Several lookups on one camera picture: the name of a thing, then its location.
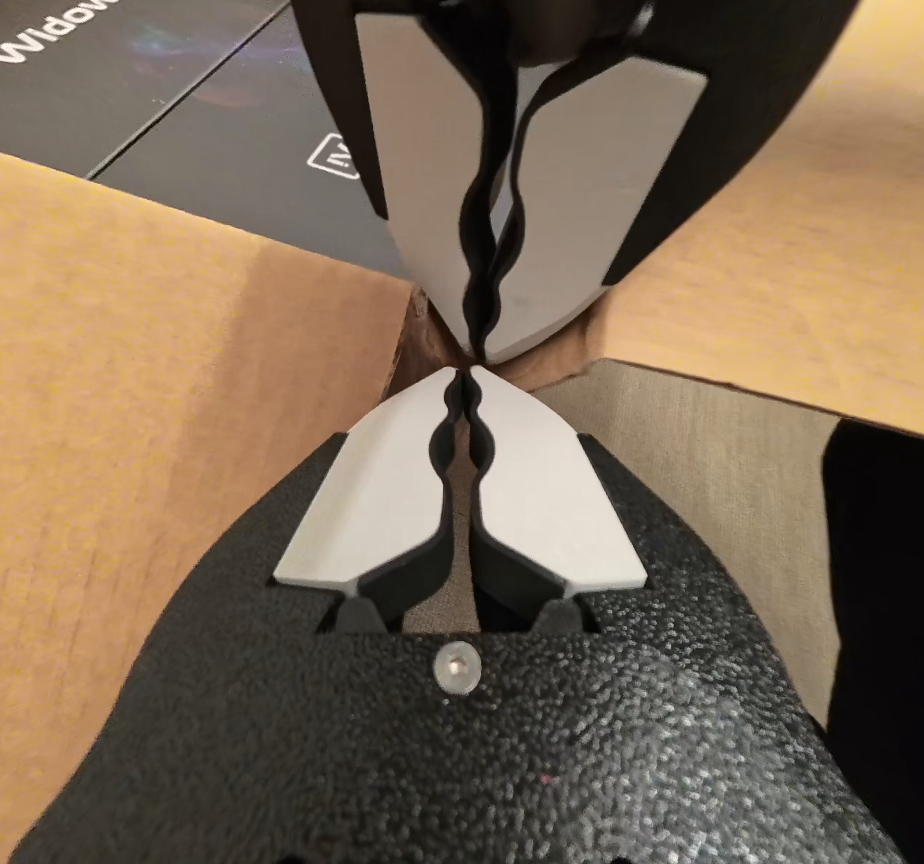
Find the dark printed product box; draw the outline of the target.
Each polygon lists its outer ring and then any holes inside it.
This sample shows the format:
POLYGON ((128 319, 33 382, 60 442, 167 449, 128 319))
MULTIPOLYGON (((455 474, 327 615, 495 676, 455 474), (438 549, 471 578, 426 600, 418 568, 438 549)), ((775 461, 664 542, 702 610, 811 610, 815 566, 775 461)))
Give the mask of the dark printed product box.
POLYGON ((289 4, 93 179, 407 277, 323 99, 289 4))
POLYGON ((91 177, 286 0, 1 0, 1 152, 91 177))

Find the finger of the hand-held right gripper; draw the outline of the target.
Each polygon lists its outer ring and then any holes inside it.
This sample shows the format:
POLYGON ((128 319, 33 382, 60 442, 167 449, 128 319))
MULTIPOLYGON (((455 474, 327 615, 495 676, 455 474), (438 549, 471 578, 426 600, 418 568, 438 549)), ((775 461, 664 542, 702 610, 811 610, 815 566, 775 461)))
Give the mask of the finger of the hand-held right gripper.
POLYGON ((639 55, 600 71, 559 65, 516 127, 509 163, 510 265, 499 275, 491 364, 555 335, 604 281, 708 76, 639 55))
POLYGON ((464 14, 356 17, 389 227, 458 345, 483 351, 494 181, 509 148, 498 29, 464 14))

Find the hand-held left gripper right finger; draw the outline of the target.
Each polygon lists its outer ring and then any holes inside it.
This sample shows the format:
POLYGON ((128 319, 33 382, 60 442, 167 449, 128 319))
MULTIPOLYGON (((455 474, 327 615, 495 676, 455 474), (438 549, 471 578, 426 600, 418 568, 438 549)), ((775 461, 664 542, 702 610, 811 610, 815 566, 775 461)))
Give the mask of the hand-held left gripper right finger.
POLYGON ((526 632, 551 603, 636 591, 648 573, 588 453, 588 438, 481 366, 465 377, 468 557, 479 626, 526 632))

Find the large cardboard box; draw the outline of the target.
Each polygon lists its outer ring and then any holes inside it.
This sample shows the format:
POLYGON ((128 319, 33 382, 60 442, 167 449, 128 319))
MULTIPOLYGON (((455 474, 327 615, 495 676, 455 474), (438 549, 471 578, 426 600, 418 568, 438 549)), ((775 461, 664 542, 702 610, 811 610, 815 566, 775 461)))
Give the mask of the large cardboard box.
POLYGON ((744 167, 497 364, 411 275, 3 154, 2 862, 908 862, 588 432, 646 587, 481 630, 464 384, 615 360, 922 438, 921 119, 922 0, 860 0, 744 167), (445 584, 386 625, 276 583, 347 433, 446 367, 445 584))

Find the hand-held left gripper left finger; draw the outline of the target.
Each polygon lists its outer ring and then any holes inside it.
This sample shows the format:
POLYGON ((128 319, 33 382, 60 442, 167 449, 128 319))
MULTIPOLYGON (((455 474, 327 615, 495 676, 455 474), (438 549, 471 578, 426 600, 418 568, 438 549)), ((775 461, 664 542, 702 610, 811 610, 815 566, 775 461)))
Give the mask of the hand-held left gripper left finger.
POLYGON ((462 373, 445 367, 357 422, 273 580, 366 599, 386 625, 436 593, 454 559, 447 470, 462 396, 462 373))

